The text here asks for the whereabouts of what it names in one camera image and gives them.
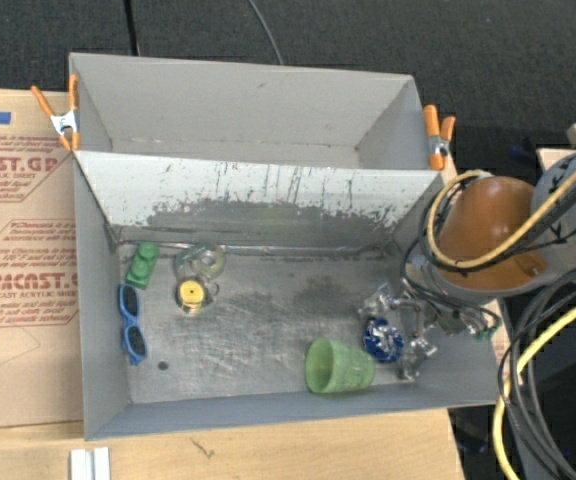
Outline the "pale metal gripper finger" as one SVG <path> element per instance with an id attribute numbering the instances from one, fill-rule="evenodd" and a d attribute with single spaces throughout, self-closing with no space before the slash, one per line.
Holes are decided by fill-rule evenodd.
<path id="1" fill-rule="evenodd" d="M 438 347 L 417 332 L 404 335 L 403 351 L 397 361 L 397 377 L 402 381 L 413 381 L 420 372 L 421 365 L 434 356 Z"/>
<path id="2" fill-rule="evenodd" d="M 358 315 L 360 318 L 381 318 L 398 305 L 399 300 L 393 295 L 391 284 L 384 282 L 364 299 L 358 309 Z"/>

